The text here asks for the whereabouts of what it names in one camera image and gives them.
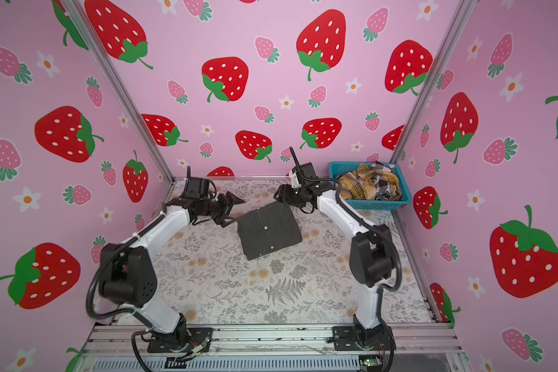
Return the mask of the dark grey pinstriped shirt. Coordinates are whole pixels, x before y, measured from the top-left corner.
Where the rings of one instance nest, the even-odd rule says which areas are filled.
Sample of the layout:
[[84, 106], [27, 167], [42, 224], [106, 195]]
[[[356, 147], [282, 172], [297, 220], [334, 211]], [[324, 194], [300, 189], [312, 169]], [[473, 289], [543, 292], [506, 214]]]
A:
[[242, 215], [237, 223], [243, 253], [248, 260], [256, 260], [303, 240], [291, 207], [279, 201]]

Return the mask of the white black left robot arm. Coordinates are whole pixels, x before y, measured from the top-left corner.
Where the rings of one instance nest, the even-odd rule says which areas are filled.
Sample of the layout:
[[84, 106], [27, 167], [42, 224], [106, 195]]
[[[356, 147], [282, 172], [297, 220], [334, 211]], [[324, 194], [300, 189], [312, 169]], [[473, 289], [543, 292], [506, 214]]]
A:
[[232, 192], [219, 194], [212, 181], [187, 177], [184, 191], [166, 202], [158, 217], [119, 244], [108, 243], [91, 280], [86, 311], [93, 319], [130, 314], [165, 348], [180, 351], [190, 343], [186, 318], [157, 292], [152, 259], [180, 230], [197, 224], [200, 217], [221, 227], [229, 226], [235, 205], [245, 201]]

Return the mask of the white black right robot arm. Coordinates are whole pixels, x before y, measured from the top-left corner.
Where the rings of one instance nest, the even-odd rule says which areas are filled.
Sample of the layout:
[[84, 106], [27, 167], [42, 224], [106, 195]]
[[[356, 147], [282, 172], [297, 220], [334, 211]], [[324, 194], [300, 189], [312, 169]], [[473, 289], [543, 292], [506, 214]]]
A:
[[291, 184], [282, 185], [275, 198], [298, 208], [311, 204], [350, 239], [350, 271], [361, 287], [353, 316], [353, 338], [359, 348], [370, 350], [391, 331], [381, 314], [384, 292], [396, 292], [401, 286], [402, 266], [392, 232], [386, 225], [378, 226], [362, 217], [344, 201], [339, 181], [307, 178], [294, 171], [289, 178]]

